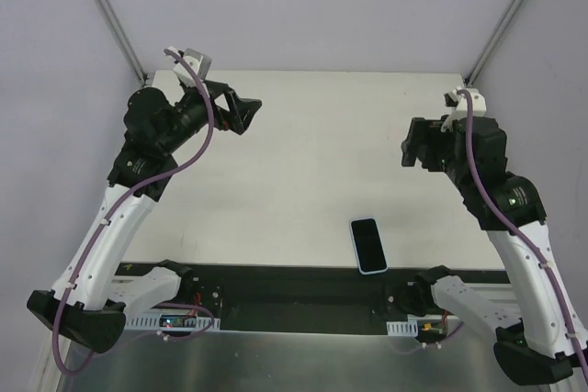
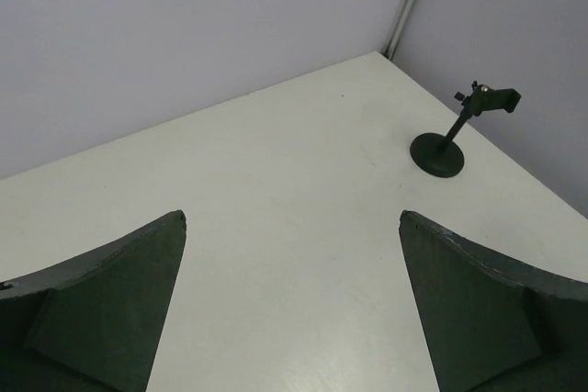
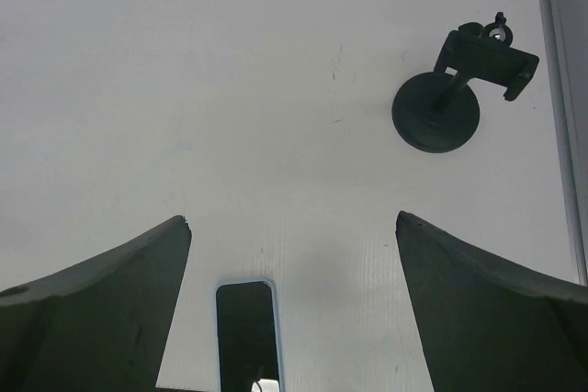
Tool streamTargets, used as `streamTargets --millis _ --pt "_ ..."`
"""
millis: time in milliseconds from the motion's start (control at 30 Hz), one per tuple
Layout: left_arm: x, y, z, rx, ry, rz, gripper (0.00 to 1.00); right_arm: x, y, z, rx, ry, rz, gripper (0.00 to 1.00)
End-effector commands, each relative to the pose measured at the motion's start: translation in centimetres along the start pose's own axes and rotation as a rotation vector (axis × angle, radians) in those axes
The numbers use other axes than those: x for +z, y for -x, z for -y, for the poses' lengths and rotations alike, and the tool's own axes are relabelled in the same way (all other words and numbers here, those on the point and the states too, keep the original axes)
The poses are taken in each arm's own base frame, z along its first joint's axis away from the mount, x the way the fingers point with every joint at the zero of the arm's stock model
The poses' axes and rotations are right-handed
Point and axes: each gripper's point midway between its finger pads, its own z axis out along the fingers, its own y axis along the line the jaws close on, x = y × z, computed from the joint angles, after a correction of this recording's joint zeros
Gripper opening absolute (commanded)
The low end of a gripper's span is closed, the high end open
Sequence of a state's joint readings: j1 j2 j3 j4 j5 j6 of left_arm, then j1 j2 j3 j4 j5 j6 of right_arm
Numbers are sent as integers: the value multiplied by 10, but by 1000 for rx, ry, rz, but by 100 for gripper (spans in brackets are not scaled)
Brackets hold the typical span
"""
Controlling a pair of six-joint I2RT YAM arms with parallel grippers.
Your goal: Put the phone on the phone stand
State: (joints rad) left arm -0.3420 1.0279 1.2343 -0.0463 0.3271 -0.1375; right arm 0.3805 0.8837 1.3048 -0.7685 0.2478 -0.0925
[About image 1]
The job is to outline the phone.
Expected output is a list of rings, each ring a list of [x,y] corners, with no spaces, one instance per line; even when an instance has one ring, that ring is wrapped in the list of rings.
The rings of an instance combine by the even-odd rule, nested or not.
[[[376,220],[354,219],[350,222],[350,230],[359,273],[385,273],[388,270],[388,263]]]

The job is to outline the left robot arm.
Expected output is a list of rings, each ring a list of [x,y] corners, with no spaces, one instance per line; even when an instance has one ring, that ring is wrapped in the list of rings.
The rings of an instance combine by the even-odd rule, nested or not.
[[[227,84],[204,83],[210,99],[227,106],[207,108],[195,87],[184,87],[170,104],[154,87],[135,92],[123,118],[125,142],[107,177],[107,189],[83,244],[50,290],[34,291],[27,308],[48,329],[94,353],[114,347],[126,323],[156,305],[185,308],[193,300],[193,273],[164,260],[122,288],[111,285],[139,226],[160,200],[177,168],[173,154],[203,128],[247,131],[262,103],[241,98]]]

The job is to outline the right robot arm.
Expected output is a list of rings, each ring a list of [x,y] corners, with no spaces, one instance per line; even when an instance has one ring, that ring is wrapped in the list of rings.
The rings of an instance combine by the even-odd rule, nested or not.
[[[414,118],[401,164],[420,163],[448,176],[498,252],[519,310],[509,313],[466,287],[444,265],[418,273],[394,292],[396,306],[423,317],[439,309],[492,345],[504,374],[519,386],[555,385],[587,362],[587,329],[564,292],[535,186],[507,171],[506,133],[492,118],[465,119],[443,130],[443,118]]]

